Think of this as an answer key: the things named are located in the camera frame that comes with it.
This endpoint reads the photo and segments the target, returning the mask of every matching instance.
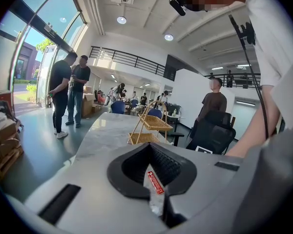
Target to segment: brown t-shirt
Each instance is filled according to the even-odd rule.
[[[198,121],[200,119],[203,119],[206,114],[211,110],[225,112],[227,108],[227,99],[220,92],[208,93],[207,95],[205,95],[202,104],[203,107],[201,109],[199,117],[197,118]]]

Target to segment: two-tier wicker basket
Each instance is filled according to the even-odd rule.
[[[161,118],[148,115],[150,111],[150,106],[155,103],[161,103],[163,105],[163,112]],[[165,131],[165,143],[167,143],[167,131],[171,130],[173,127],[167,124],[167,117],[165,117],[165,122],[163,121],[164,112],[166,112],[167,114],[167,108],[162,101],[152,101],[142,114],[138,114],[139,121],[133,132],[129,133],[129,140],[127,143],[129,143],[129,141],[131,142],[131,144],[160,142],[160,140],[157,138],[159,131]],[[142,122],[140,133],[135,133],[140,122]],[[155,136],[153,133],[142,133],[143,127],[145,127],[149,131],[157,131],[157,135]]]

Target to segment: black slot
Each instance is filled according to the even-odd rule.
[[[39,213],[39,217],[55,225],[81,188],[67,184]]]
[[[235,171],[235,172],[238,171],[239,170],[239,167],[240,167],[238,165],[223,163],[221,161],[217,162],[215,164],[215,166],[218,166],[220,168],[224,168],[224,169],[227,169],[227,170]]]

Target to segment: wicker basket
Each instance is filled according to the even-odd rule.
[[[143,119],[144,117],[142,118],[141,114],[138,114],[138,116],[140,117],[141,122],[145,121],[145,127],[150,131],[170,131],[173,128],[156,116],[147,115],[145,120]]]
[[[131,141],[131,144],[139,144],[139,143],[147,143],[147,142],[160,142],[160,140],[152,133],[149,134],[140,134],[139,140],[139,133],[136,134],[129,134],[129,138]]]

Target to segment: man in brown shirt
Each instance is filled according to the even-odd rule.
[[[205,95],[202,104],[200,115],[196,118],[192,131],[190,133],[190,138],[195,136],[197,123],[203,119],[209,111],[221,111],[225,112],[227,108],[227,99],[226,97],[219,92],[223,82],[220,78],[213,78],[210,80],[210,89],[213,91]]]

